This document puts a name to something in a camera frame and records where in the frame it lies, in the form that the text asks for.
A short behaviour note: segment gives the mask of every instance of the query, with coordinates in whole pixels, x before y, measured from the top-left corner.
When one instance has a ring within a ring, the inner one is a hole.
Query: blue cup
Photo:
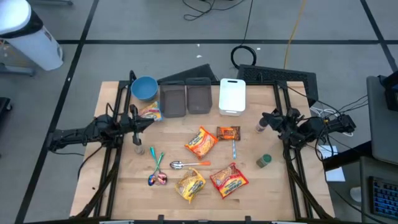
[[[131,93],[142,101],[151,101],[157,94],[157,81],[152,77],[140,77],[133,81]]]

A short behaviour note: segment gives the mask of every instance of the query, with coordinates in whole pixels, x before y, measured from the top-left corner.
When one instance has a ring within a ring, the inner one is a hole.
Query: white plastic container
[[[220,81],[220,114],[239,116],[246,109],[246,83],[243,80],[223,78]]]
[[[63,64],[61,46],[26,0],[0,1],[0,38],[49,71]]]

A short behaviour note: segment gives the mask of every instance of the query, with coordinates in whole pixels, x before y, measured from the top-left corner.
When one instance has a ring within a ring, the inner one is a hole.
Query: black keyboard
[[[371,213],[398,220],[398,183],[369,178]]]

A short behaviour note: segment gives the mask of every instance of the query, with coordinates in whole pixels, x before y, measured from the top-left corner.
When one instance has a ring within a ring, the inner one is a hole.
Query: wooden table
[[[118,82],[102,83],[95,116],[105,113],[106,103],[114,105],[117,86]],[[289,86],[305,93],[301,82],[290,82]],[[211,87],[213,107],[209,114],[187,113],[185,117],[165,118],[149,126],[144,134],[140,135],[146,149],[144,155],[138,156],[134,152],[132,134],[125,136],[112,219],[156,220],[158,215],[163,214],[166,220],[244,220],[245,215],[250,215],[252,220],[294,220],[287,169],[282,157],[282,141],[277,138],[278,133],[271,128],[267,128],[262,134],[254,130],[261,113],[264,111],[270,113],[275,109],[272,86],[247,86],[246,110],[240,117],[219,114],[219,88],[219,86]],[[289,95],[292,107],[309,117],[307,99],[291,90]],[[138,108],[148,105],[133,96],[131,103]],[[236,160],[232,158],[231,141],[219,141],[203,158],[211,161],[209,167],[197,167],[206,178],[206,185],[189,204],[174,189],[175,183],[187,170],[172,170],[169,163],[198,160],[184,147],[184,144],[194,137],[201,125],[212,133],[216,132],[217,126],[240,126],[242,138],[236,142]],[[85,157],[99,145],[99,143],[87,145]],[[153,173],[155,166],[149,152],[150,146],[155,147],[158,156],[161,152],[165,152],[160,168],[169,178],[167,185],[149,187],[147,184],[148,176]],[[104,149],[98,152],[82,168],[70,215],[80,212],[98,188],[104,152]],[[265,153],[272,156],[272,162],[260,169],[256,165],[256,160]],[[317,159],[314,149],[310,147],[302,149],[302,159],[309,190],[325,211],[334,216],[323,166]],[[236,163],[237,168],[249,180],[249,184],[222,200],[209,176],[224,169],[231,162]],[[297,189],[301,214],[304,217],[303,197],[299,188]],[[106,192],[101,214],[105,214],[107,200]]]

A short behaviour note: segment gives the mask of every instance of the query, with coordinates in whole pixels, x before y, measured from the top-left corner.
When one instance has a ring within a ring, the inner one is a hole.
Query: spoon
[[[159,160],[158,160],[158,161],[155,160],[155,162],[156,162],[155,171],[154,171],[153,174],[151,174],[151,175],[148,177],[148,185],[149,185],[149,186],[154,185],[155,182],[156,182],[156,179],[158,179],[159,182],[160,182],[161,184],[163,184],[163,182],[164,182],[164,184],[165,184],[166,181],[167,181],[167,176],[166,176],[166,174],[163,173],[163,172],[161,172],[161,171],[160,171],[160,167],[159,167],[159,164],[160,164],[160,162],[162,161],[163,156],[164,156],[164,153],[162,152],[161,155],[160,155],[160,157],[159,157]]]
[[[170,167],[173,169],[182,169],[183,166],[210,166],[210,161],[196,162],[190,164],[184,164],[181,161],[174,161],[170,163]]]

